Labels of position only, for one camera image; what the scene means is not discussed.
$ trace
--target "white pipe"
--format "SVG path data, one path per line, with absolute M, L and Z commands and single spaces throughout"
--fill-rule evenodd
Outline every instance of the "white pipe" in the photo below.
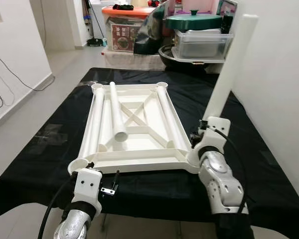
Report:
M 114 139 L 117 142 L 124 142 L 128 138 L 128 133 L 123 122 L 121 103 L 119 102 L 115 83 L 113 81 L 110 83 L 110 90 Z
M 170 129 L 170 133 L 172 134 L 173 137 L 173 142 L 174 142 L 174 146 L 176 148 L 182 148 L 179 140 L 178 140 L 178 134 L 177 134 L 177 127 L 174 124 L 174 117 L 173 117 L 173 113 L 170 110 L 170 106 L 166 97 L 166 87 L 167 87 L 167 83 L 165 82 L 159 82 L 157 83 L 157 94 L 158 94 L 158 98 L 159 98 L 159 102 L 160 105 L 163 109 L 168 127 Z
M 91 106 L 90 106 L 90 111 L 89 111 L 89 117 L 88 117 L 88 120 L 86 121 L 84 135 L 83 135 L 83 139 L 82 139 L 81 148 L 80 148 L 78 158 L 84 158 L 84 157 L 88 156 L 89 144 L 87 143 L 87 141 L 88 141 L 88 138 L 90 138 L 90 133 L 91 133 L 91 130 L 90 130 L 90 127 L 91 127 L 90 122 L 92 121 L 91 112 L 93 110 L 94 104 L 95 104 L 95 93 L 93 93 L 93 98 L 92 98 L 92 101 L 91 101 Z
M 89 139 L 89 151 L 88 155 L 94 154 L 98 150 L 98 142 L 101 131 L 102 112 L 104 104 L 104 88 L 95 89 L 96 98 L 95 105 L 93 107 L 93 116 L 91 121 L 91 134 Z
M 222 71 L 210 97 L 203 120 L 208 117 L 220 117 L 258 22 L 258 16 L 244 14 L 239 21 L 234 40 L 227 54 Z
M 92 86 L 93 98 L 89 111 L 89 117 L 85 126 L 85 131 L 81 143 L 80 152 L 78 158 L 84 158 L 90 154 L 93 154 L 97 150 L 97 143 L 95 146 L 91 145 L 91 141 L 98 141 L 99 131 L 102 119 L 103 102 L 104 102 L 104 89 L 101 84 L 94 84 Z

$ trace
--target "tiled floor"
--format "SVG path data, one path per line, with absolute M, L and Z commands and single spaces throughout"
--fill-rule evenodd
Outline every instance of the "tiled floor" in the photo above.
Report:
M 51 69 L 56 75 L 55 82 L 45 91 L 36 93 L 0 127 L 0 175 L 85 73 L 91 67 L 105 67 L 101 51 L 102 47 L 95 47 L 48 55 Z M 36 238 L 45 209 L 43 205 L 27 204 L 0 216 L 0 239 Z M 53 238 L 61 213 L 59 209 L 52 210 L 45 229 L 45 239 Z M 102 231 L 100 225 L 103 216 L 100 215 L 92 222 L 89 230 L 90 239 L 178 239 L 179 225 L 183 239 L 216 238 L 212 224 L 180 223 L 116 215 L 107 216 L 105 229 Z M 257 239 L 286 238 L 271 230 L 257 227 L 253 229 Z

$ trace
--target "black tablecloth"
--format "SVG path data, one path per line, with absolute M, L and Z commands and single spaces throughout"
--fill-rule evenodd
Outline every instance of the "black tablecloth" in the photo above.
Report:
M 108 84 L 168 83 L 168 93 L 189 135 L 196 131 L 218 75 L 92 68 L 82 81 Z M 77 157 L 89 113 L 89 86 L 75 88 L 0 177 L 0 215 L 24 203 L 48 205 L 68 177 L 67 165 Z M 267 146 L 231 95 L 222 117 L 231 121 L 229 137 L 237 144 L 247 167 L 248 207 L 252 225 L 299 238 L 299 197 Z M 231 147 L 225 157 L 234 176 L 242 170 Z M 113 175 L 104 175 L 109 186 Z M 55 206 L 64 209 L 73 197 L 68 185 Z M 120 175 L 115 198 L 101 201 L 104 213 L 167 220 L 211 222 L 206 190 L 197 175 L 184 170 Z

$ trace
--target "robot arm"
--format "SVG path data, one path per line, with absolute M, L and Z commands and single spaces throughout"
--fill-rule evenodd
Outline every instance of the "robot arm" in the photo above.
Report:
M 102 172 L 83 168 L 78 172 L 74 188 L 74 198 L 62 217 L 64 220 L 57 227 L 54 239 L 85 239 L 87 230 L 94 217 L 99 216 L 102 206 L 98 201 L 99 193 L 113 196 L 117 189 L 116 173 L 111 189 L 103 188 Z
M 240 182 L 233 177 L 232 170 L 223 155 L 226 139 L 213 129 L 228 135 L 230 121 L 218 117 L 209 117 L 210 128 L 200 125 L 198 135 L 201 141 L 188 155 L 188 161 L 200 167 L 198 176 L 207 189 L 212 214 L 237 213 L 244 191 Z M 247 214 L 247 206 L 242 210 Z

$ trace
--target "plastic storage box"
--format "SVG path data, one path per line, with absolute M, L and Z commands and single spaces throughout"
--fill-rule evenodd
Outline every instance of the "plastic storage box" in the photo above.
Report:
M 133 52 L 139 28 L 153 10 L 153 7 L 134 7 L 134 10 L 116 10 L 111 6 L 102 8 L 108 50 Z
M 219 34 L 215 30 L 175 30 L 175 47 L 172 52 L 177 61 L 224 62 L 232 34 Z

